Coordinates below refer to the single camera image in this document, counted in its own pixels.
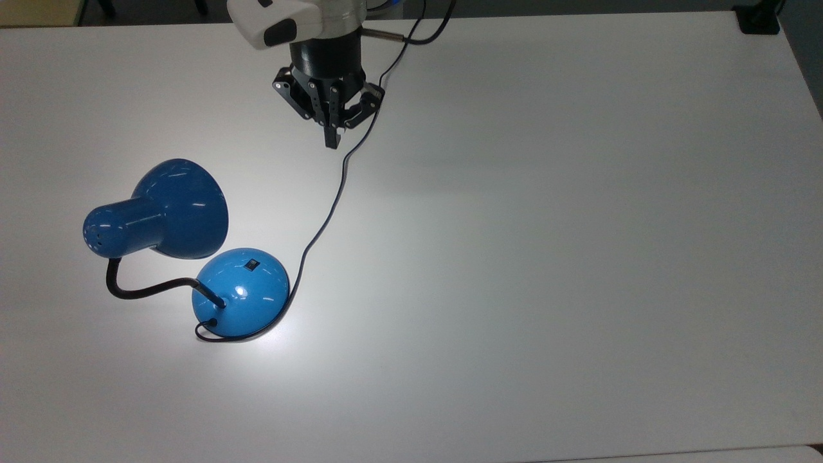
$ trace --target blue lamp shade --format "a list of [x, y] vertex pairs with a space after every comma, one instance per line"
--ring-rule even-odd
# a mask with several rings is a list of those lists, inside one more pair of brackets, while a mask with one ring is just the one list
[[214, 305], [201, 293], [192, 291], [194, 315], [201, 322], [214, 319], [205, 328], [227, 338], [255, 334], [280, 315], [289, 297], [289, 277], [279, 260], [261, 250], [228, 250], [209, 261], [198, 274], [226, 302]]
[[83, 239], [97, 255], [116, 259], [148, 247], [178, 259], [201, 259], [223, 246], [229, 209], [202, 167], [172, 159], [151, 169], [131, 199], [91, 211]]

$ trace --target lamp head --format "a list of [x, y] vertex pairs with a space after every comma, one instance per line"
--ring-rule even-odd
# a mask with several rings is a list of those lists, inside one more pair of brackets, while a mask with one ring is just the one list
[[172, 159], [145, 174], [130, 199], [91, 211], [83, 239], [108, 259], [148, 247], [201, 259], [223, 246], [228, 231], [229, 210], [214, 178], [194, 162]]

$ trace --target white table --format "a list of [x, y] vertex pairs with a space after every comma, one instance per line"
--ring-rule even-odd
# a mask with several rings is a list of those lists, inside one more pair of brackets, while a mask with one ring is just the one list
[[[437, 21], [425, 24], [433, 30]], [[409, 22], [380, 23], [406, 30]], [[372, 80], [395, 44], [365, 40]], [[232, 25], [0, 31], [4, 461], [514, 462], [823, 441], [823, 124], [730, 12], [411, 49], [288, 316], [198, 342], [80, 227], [171, 157], [295, 274], [342, 154]], [[122, 285], [194, 276], [148, 250]]]

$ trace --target black switch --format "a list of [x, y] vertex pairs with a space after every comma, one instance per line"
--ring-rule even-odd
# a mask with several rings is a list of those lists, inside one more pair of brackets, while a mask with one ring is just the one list
[[253, 272], [258, 265], [260, 265], [260, 263], [257, 260], [251, 259], [249, 262], [246, 262], [246, 265], [244, 265], [244, 267], [246, 269], [249, 269], [249, 272]]

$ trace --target blue dome base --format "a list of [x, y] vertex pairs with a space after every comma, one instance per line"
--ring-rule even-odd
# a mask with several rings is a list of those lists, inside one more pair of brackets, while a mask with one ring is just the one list
[[222, 337], [248, 336], [271, 324], [289, 297], [289, 277], [279, 260], [261, 250], [228, 250], [212, 259], [198, 274], [200, 283], [226, 301], [218, 308], [192, 291], [194, 315], [204, 327]]

